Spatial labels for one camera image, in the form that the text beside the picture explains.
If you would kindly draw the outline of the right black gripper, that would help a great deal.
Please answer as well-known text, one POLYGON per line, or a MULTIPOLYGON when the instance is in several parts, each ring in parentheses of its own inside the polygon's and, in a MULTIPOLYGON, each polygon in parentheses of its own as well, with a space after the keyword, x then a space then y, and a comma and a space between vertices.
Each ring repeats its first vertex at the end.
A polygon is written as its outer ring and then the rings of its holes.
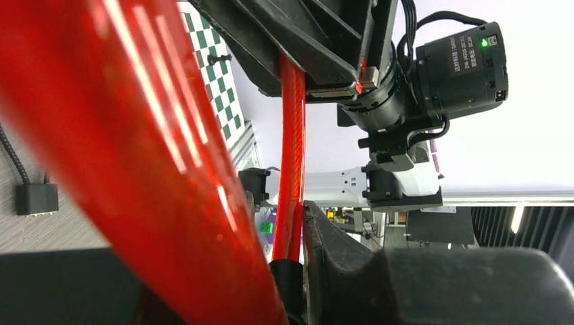
POLYGON ((281 93, 280 60, 305 74, 307 95, 355 100, 397 65, 397 1, 192 1, 263 94, 281 93))

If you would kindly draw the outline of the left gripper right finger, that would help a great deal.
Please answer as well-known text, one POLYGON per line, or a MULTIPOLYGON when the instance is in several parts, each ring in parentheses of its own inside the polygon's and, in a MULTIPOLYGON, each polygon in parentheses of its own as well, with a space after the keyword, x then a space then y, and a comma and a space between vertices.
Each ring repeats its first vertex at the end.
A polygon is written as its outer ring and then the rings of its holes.
POLYGON ((529 248, 371 251, 304 203, 311 324, 572 324, 573 284, 529 248))

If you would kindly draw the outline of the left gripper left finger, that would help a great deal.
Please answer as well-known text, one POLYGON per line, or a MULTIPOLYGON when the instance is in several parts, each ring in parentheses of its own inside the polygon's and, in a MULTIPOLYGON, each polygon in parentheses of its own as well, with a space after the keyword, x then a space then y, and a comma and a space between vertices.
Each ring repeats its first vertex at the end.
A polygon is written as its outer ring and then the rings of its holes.
POLYGON ((132 324, 141 282, 108 248, 1 256, 2 324, 132 324))

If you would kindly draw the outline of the black cable padlock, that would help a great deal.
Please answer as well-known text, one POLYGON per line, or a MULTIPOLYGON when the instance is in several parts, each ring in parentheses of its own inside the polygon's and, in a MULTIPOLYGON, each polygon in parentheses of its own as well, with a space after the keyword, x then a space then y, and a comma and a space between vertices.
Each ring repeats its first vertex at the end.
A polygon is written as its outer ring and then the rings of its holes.
POLYGON ((42 183, 33 183, 18 154, 1 127, 1 145, 20 177, 14 188, 17 216, 50 215, 60 210, 58 186, 44 173, 42 183))

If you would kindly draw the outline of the red cable lock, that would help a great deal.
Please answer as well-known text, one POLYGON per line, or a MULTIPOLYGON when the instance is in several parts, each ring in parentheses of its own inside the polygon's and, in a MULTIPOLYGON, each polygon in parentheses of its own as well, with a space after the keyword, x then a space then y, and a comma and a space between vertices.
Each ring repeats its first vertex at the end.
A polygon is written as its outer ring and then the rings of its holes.
POLYGON ((287 324, 174 1, 2 1, 1 116, 188 324, 287 324))

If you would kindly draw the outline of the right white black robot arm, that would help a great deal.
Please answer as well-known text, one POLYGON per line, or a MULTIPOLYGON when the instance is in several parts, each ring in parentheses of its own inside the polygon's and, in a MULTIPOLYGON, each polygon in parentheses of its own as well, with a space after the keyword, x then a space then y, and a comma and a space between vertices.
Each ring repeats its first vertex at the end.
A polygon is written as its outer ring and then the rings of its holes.
POLYGON ((320 207, 412 211, 443 203, 432 142, 451 122, 508 97, 496 22, 452 11, 418 18, 403 1, 405 33, 392 40, 396 1, 193 1, 266 96, 281 94, 280 56, 305 78, 308 104, 333 103, 339 127, 359 127, 369 163, 309 173, 303 198, 320 207))

